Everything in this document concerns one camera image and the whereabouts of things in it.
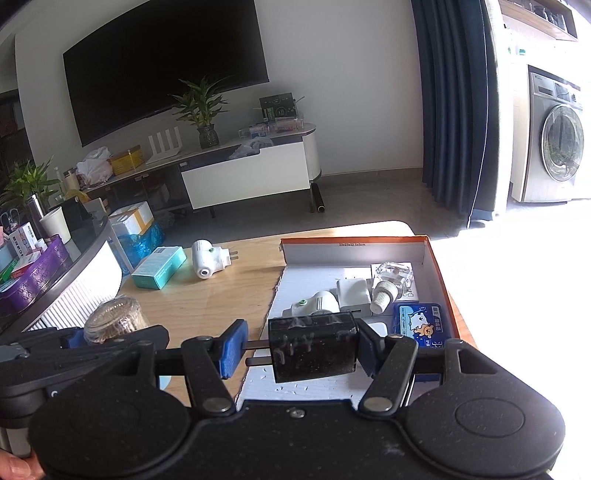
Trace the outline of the person's left hand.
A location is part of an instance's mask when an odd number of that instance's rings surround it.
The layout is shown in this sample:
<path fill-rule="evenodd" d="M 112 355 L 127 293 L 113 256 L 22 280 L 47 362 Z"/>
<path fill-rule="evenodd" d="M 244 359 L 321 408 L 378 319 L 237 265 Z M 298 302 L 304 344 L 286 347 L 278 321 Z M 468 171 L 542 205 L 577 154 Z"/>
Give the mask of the person's left hand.
<path fill-rule="evenodd" d="M 45 474 L 34 453 L 27 458 L 20 458 L 0 450 L 0 478 L 2 480 L 41 480 L 45 478 Z"/>

